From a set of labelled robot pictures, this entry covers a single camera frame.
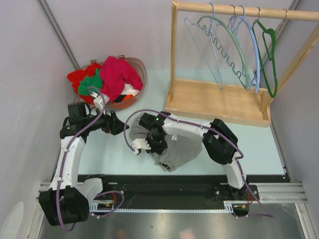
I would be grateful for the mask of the grey t shirt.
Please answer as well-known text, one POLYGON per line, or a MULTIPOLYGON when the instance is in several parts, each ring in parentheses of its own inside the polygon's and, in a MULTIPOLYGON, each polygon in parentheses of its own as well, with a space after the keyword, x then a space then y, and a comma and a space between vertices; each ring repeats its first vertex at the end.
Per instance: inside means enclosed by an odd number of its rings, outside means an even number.
POLYGON ((198 138, 189 138, 177 134, 167 134, 161 126, 146 128, 140 123, 143 114, 138 115, 132 122, 129 137, 131 140, 145 139, 150 134, 159 133, 164 136, 163 142, 166 142, 167 148, 162 153, 156 153, 147 150, 146 153, 154 160, 155 165, 162 168, 163 171, 173 172, 177 168, 194 160, 202 151, 202 140, 198 138))

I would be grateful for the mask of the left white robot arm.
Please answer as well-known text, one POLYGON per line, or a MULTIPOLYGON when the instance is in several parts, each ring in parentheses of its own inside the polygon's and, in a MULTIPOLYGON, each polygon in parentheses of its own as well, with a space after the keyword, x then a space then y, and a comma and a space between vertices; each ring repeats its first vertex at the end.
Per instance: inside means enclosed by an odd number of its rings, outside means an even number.
POLYGON ((84 102, 68 105, 69 116, 60 130, 60 155, 55 175, 47 191, 40 192, 39 203, 51 226, 84 222, 92 201, 109 196, 110 186, 102 174, 89 176, 78 186, 80 159, 90 132, 102 130, 119 135, 129 129, 116 113, 91 115, 84 102))

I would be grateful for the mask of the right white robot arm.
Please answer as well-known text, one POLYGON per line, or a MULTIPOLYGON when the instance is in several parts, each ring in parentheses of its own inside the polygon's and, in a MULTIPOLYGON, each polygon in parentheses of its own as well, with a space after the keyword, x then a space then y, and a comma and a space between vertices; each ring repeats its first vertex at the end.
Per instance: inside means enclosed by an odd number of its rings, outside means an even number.
POLYGON ((139 120, 139 126, 146 129, 148 134, 133 140, 132 146, 136 154, 141 150, 163 153, 168 148, 165 140, 168 135, 200 140, 209 157, 222 165, 230 195, 241 200, 248 194, 247 176, 238 163, 243 157, 237 146, 238 138, 222 120, 199 123, 180 120, 167 112, 160 112, 157 116, 144 113, 139 120))

